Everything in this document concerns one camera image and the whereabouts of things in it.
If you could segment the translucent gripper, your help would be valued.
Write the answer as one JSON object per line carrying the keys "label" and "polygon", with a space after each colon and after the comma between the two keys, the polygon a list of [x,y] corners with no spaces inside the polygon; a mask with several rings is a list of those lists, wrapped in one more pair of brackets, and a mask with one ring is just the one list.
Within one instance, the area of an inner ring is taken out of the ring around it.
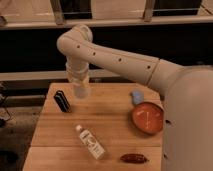
{"label": "translucent gripper", "polygon": [[86,87],[89,84],[88,75],[76,76],[73,73],[67,73],[68,81],[73,83],[75,86]]}

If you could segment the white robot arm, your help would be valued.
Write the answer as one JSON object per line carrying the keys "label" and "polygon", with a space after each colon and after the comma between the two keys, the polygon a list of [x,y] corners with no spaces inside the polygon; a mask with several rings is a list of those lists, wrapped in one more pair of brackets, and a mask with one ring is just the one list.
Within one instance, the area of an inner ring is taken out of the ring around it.
{"label": "white robot arm", "polygon": [[182,66],[107,48],[76,25],[57,39],[76,81],[90,63],[145,85],[164,97],[161,171],[213,171],[213,67]]}

